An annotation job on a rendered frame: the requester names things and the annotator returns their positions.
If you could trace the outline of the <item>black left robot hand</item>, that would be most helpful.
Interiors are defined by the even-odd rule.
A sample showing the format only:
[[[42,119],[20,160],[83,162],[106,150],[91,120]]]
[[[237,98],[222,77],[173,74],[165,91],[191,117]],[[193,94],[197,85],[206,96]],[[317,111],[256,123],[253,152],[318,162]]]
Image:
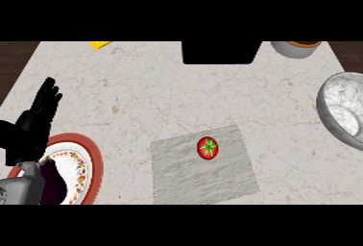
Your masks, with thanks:
[[[45,152],[51,123],[61,94],[48,77],[38,89],[30,108],[16,123],[0,120],[0,148],[5,150],[5,165],[36,161]]]

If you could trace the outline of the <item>grey woven placemat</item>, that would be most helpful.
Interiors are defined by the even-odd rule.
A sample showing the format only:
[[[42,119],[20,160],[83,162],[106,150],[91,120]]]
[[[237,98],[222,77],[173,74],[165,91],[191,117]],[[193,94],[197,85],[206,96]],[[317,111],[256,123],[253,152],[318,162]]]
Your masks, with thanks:
[[[203,160],[197,142],[210,136],[218,155]],[[156,204],[213,204],[259,190],[235,125],[150,143]]]

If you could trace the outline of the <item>white marble bowl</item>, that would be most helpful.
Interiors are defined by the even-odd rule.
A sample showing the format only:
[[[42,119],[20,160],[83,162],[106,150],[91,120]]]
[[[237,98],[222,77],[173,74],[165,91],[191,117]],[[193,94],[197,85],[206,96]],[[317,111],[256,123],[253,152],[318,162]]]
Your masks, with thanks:
[[[317,92],[315,108],[327,132],[363,151],[363,73],[340,72],[327,78]]]

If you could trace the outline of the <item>red rimmed patterned plate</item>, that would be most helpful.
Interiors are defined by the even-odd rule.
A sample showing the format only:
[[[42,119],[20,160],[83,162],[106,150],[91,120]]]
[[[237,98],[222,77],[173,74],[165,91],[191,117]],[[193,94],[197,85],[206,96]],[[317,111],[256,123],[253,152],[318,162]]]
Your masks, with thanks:
[[[38,205],[89,204],[101,181],[101,156],[92,141],[79,134],[48,138],[42,157],[36,160],[44,179]],[[11,166],[20,177],[23,171]]]

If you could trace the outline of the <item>red tomato with green stem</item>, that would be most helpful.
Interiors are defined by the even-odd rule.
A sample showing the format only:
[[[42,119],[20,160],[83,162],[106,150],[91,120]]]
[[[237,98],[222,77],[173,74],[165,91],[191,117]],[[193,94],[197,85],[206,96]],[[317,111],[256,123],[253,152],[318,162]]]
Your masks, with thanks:
[[[203,160],[212,160],[218,155],[218,143],[210,136],[204,136],[197,142],[197,154]]]

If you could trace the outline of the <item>black appliance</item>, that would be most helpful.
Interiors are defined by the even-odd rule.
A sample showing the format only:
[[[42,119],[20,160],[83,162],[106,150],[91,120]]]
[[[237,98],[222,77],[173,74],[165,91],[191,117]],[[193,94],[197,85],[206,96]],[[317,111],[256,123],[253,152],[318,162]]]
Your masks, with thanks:
[[[182,41],[184,64],[249,64],[260,41]]]

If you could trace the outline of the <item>grey pot with orange rim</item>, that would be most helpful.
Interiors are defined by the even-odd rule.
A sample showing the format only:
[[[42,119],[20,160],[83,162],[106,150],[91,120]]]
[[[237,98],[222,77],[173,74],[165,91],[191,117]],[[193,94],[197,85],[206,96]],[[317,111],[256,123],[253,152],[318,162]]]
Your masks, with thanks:
[[[315,48],[319,45],[319,41],[272,41],[271,47],[274,51],[290,59],[306,58]]]

